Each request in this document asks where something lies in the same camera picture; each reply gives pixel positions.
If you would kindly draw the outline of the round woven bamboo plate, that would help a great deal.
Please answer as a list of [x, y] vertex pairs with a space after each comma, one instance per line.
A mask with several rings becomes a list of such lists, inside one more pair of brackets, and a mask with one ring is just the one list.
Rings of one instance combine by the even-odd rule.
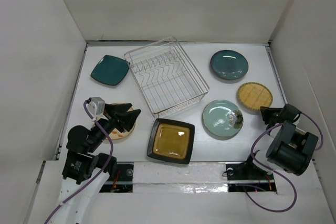
[[237, 90], [238, 101], [247, 109], [260, 111], [261, 107], [270, 107], [273, 103], [272, 92], [258, 82], [246, 82]]

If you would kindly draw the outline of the black and amber square plate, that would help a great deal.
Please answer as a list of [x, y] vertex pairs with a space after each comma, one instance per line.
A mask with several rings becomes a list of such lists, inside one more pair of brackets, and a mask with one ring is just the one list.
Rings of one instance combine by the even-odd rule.
[[156, 119], [149, 138], [147, 156], [159, 161], [190, 163], [195, 126], [186, 122]]

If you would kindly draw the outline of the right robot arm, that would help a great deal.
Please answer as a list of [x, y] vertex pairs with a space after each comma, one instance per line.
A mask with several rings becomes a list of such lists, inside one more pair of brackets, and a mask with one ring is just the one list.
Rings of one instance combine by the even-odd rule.
[[[266, 130], [253, 142], [250, 155], [243, 162], [243, 174], [248, 178], [255, 178], [261, 173], [274, 171], [273, 168], [256, 159], [257, 151], [255, 147], [265, 135], [270, 136], [272, 131], [279, 128], [266, 151], [266, 160], [287, 173], [296, 176], [302, 175], [306, 171], [314, 152], [320, 150], [323, 146], [323, 133], [318, 124], [311, 120], [310, 116], [291, 104], [285, 104], [283, 108], [262, 106], [260, 111], [262, 120], [266, 124]], [[313, 122], [320, 136], [310, 132], [303, 133], [297, 129], [296, 123], [299, 122], [302, 115]]]

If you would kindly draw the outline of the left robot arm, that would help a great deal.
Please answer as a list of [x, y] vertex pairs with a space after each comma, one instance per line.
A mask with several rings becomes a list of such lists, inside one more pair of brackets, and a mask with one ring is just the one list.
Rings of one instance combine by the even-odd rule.
[[110, 134], [130, 132], [141, 113], [131, 103], [106, 104], [99, 97], [85, 100], [83, 108], [94, 125], [77, 125], [68, 132], [57, 206], [45, 223], [84, 223], [103, 184], [117, 175]]

